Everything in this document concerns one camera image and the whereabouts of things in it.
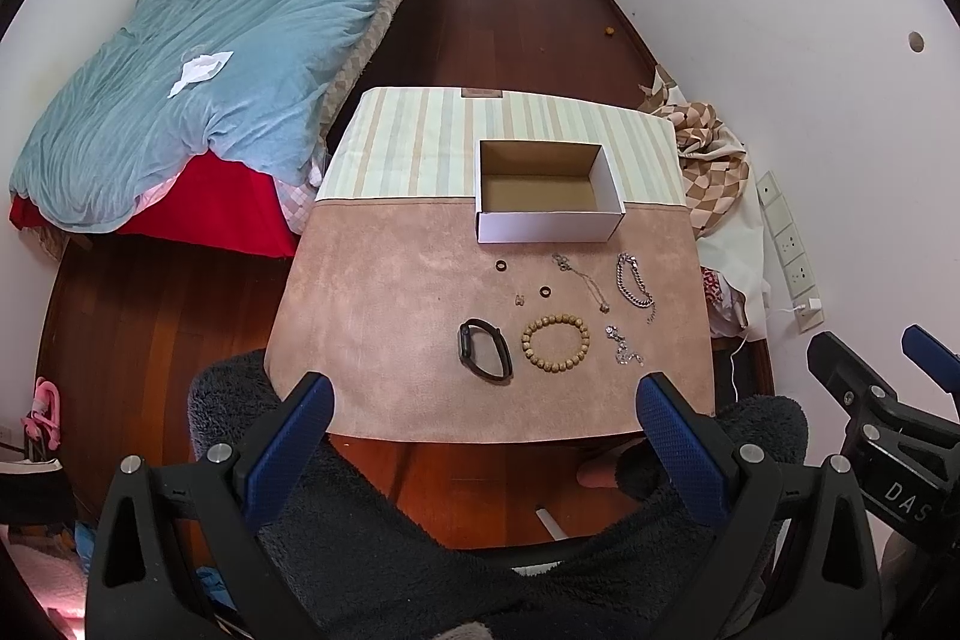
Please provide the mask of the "black smart band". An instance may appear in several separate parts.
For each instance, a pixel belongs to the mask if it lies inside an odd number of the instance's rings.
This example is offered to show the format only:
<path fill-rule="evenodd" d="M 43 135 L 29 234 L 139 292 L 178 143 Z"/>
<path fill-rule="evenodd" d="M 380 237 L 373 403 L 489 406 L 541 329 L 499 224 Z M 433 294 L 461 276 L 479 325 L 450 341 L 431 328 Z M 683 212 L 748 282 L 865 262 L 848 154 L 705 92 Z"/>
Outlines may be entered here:
<path fill-rule="evenodd" d="M 514 377 L 511 351 L 496 326 L 468 319 L 457 328 L 457 353 L 464 369 L 491 385 L 508 385 Z"/>

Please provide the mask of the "red bed sheet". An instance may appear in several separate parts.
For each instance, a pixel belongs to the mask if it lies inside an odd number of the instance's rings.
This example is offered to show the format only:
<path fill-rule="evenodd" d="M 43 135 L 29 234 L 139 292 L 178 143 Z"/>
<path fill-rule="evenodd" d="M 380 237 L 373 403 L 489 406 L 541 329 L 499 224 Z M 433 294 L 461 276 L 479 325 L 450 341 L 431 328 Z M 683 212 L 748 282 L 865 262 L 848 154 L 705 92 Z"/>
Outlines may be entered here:
<path fill-rule="evenodd" d="M 275 181 L 213 152 L 151 188 L 112 234 L 145 236 L 266 259 L 292 259 L 298 239 L 281 211 Z"/>

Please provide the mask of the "light blue duvet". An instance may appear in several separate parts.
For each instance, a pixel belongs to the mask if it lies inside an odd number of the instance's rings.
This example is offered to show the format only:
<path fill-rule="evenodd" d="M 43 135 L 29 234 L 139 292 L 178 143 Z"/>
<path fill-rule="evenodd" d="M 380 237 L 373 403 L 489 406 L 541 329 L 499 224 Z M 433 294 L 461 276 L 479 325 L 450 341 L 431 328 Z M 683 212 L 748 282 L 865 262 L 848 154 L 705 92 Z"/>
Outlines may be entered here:
<path fill-rule="evenodd" d="M 28 136 L 8 190 L 60 229 L 112 232 L 212 152 L 302 181 L 316 107 L 379 0 L 137 0 Z"/>

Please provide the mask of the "striped table cloth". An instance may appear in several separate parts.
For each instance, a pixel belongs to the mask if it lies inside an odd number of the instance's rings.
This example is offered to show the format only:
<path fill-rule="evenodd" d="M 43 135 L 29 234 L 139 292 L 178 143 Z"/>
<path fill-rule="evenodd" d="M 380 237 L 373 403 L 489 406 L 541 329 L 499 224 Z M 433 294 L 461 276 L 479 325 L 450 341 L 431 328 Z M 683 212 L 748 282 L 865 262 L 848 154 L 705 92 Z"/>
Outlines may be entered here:
<path fill-rule="evenodd" d="M 359 99 L 321 200 L 471 197 L 482 140 L 596 143 L 627 203 L 682 206 L 674 127 L 649 113 L 569 97 L 460 88 L 374 88 Z"/>

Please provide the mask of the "checkered beige blanket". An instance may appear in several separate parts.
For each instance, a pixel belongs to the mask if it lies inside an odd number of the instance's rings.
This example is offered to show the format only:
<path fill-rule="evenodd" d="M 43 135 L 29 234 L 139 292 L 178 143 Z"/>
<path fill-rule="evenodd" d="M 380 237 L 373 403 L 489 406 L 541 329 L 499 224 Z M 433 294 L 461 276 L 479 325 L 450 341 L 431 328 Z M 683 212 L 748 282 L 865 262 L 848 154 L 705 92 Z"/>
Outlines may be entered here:
<path fill-rule="evenodd" d="M 643 88 L 641 112 L 674 128 L 686 208 L 697 239 L 718 230 L 740 202 L 750 175 L 745 146 L 722 121 L 713 104 L 687 101 L 662 65 Z"/>

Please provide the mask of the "pink plastic hanger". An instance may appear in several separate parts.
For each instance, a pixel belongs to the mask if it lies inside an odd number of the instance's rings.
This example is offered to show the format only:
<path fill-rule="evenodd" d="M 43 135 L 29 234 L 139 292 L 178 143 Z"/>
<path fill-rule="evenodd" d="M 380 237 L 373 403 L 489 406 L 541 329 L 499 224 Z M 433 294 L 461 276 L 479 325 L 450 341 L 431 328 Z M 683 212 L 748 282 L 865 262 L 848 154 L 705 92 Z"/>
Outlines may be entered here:
<path fill-rule="evenodd" d="M 59 388 L 52 381 L 37 377 L 32 390 L 31 409 L 21 419 L 26 438 L 36 445 L 57 450 L 62 440 L 60 414 L 62 404 Z"/>

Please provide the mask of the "white paper on bed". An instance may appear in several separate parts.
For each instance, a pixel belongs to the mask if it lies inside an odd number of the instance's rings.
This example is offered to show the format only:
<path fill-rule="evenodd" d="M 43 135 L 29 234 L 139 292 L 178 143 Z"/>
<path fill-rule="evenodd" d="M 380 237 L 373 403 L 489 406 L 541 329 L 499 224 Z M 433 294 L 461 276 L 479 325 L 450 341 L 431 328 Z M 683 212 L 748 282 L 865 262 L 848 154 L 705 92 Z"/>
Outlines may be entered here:
<path fill-rule="evenodd" d="M 229 50 L 225 50 L 224 52 L 202 53 L 202 55 L 190 58 L 182 64 L 181 74 L 169 89 L 167 97 L 172 99 L 189 86 L 200 85 L 200 83 L 213 80 L 228 65 L 231 57 L 233 57 L 233 54 Z"/>

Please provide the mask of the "checkered mattress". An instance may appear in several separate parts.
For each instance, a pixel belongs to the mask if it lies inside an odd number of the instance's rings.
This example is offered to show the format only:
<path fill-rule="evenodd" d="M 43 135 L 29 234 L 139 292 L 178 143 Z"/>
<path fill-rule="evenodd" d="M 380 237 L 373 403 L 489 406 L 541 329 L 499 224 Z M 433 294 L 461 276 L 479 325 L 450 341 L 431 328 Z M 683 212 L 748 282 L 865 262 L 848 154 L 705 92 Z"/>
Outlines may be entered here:
<path fill-rule="evenodd" d="M 402 2 L 404 0 L 377 0 L 370 22 L 364 28 L 358 41 L 348 50 L 345 62 L 332 78 L 331 84 L 327 86 L 327 91 L 325 91 L 324 97 L 319 103 L 316 112 L 317 141 L 319 143 L 327 142 L 327 135 L 331 133 L 337 115 L 342 110 L 343 104 L 347 102 L 350 92 L 358 83 L 366 65 L 373 58 L 377 47 L 381 46 L 382 39 L 386 37 L 387 31 L 394 21 L 394 14 Z"/>

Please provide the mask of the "white wall socket strip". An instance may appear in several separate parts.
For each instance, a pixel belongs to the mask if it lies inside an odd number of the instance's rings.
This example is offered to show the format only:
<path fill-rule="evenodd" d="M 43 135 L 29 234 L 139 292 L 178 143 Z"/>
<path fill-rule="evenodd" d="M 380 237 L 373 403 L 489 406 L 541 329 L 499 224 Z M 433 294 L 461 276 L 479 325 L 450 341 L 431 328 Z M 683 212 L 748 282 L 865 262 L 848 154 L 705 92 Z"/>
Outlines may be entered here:
<path fill-rule="evenodd" d="M 807 333 L 817 326 L 822 326 L 825 321 L 823 308 L 815 315 L 794 312 L 794 305 L 800 304 L 805 299 L 819 298 L 822 301 L 814 268 L 809 255 L 805 252 L 805 245 L 800 237 L 799 227 L 794 221 L 793 211 L 789 208 L 788 198 L 781 190 L 773 170 L 768 170 L 761 175 L 757 182 L 757 193 L 766 230 L 773 242 L 775 259 L 784 276 L 786 291 L 791 298 L 791 305 L 782 307 L 782 312 L 793 315 L 799 333 Z"/>

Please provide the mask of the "red white patterned bag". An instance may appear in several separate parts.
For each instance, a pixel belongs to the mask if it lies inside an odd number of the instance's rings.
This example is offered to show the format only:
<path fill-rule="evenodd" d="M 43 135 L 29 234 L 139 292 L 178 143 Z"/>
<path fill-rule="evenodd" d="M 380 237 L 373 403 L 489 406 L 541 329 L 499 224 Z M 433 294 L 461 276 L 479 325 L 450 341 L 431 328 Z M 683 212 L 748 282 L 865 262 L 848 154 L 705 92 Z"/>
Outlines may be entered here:
<path fill-rule="evenodd" d="M 745 338 L 748 333 L 747 299 L 717 269 L 701 268 L 709 331 L 713 338 Z"/>

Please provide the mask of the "white cardboard box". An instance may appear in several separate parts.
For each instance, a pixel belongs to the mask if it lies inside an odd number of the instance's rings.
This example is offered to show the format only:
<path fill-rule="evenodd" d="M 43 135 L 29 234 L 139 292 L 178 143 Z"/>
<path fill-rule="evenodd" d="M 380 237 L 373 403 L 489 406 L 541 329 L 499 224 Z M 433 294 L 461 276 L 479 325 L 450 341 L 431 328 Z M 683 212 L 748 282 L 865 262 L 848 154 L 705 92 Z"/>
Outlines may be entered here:
<path fill-rule="evenodd" d="M 477 143 L 479 244 L 605 244 L 624 217 L 619 186 L 599 143 Z"/>

